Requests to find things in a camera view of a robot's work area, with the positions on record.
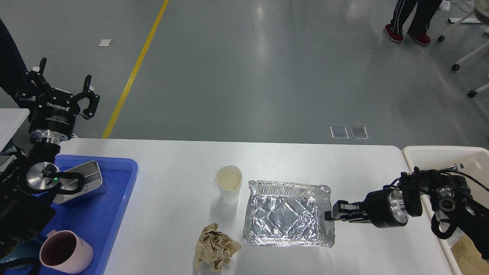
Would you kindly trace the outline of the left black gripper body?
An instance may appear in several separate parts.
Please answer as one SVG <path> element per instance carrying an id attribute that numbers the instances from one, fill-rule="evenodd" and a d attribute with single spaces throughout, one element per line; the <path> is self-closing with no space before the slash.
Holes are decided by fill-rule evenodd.
<path id="1" fill-rule="evenodd" d="M 80 107 L 73 98 L 73 94 L 62 89 L 53 89 L 51 94 L 44 93 L 36 97 L 29 128 L 32 141 L 67 141 L 78 138 L 73 131 Z"/>

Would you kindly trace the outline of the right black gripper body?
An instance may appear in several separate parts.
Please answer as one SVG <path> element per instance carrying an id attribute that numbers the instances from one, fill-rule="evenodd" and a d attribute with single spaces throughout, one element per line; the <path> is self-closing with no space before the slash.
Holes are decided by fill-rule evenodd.
<path id="1" fill-rule="evenodd" d="M 368 193 L 361 202 L 361 208 L 377 228 L 405 226 L 409 219 L 405 202 L 398 189 L 383 189 Z"/>

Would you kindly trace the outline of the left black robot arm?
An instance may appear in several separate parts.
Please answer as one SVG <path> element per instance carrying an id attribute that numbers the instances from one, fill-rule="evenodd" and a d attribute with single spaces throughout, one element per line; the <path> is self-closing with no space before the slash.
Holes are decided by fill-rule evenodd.
<path id="1" fill-rule="evenodd" d="M 38 67 L 23 74 L 23 79 L 34 82 L 38 90 L 17 93 L 20 99 L 34 102 L 29 128 L 34 146 L 1 173 L 1 258 L 22 241 L 37 237 L 48 225 L 56 214 L 51 207 L 56 195 L 78 194 L 86 185 L 83 174 L 60 171 L 55 158 L 60 142 L 72 139 L 76 118 L 94 117 L 100 96 L 91 86 L 91 75 L 86 76 L 77 95 L 51 87 L 43 76 L 46 63 L 42 58 Z"/>

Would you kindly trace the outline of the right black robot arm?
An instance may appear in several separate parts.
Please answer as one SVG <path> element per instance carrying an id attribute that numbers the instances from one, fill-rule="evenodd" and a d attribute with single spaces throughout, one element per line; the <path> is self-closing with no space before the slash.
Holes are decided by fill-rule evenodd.
<path id="1" fill-rule="evenodd" d="M 421 170 L 402 172 L 381 190 L 369 192 L 360 202 L 338 200 L 325 221 L 371 223 L 377 228 L 405 226 L 409 217 L 423 213 L 421 197 L 429 198 L 433 211 L 431 230 L 439 239 L 448 239 L 460 229 L 473 242 L 482 259 L 488 261 L 489 212 L 475 201 L 467 180 L 482 184 L 458 170 Z"/>

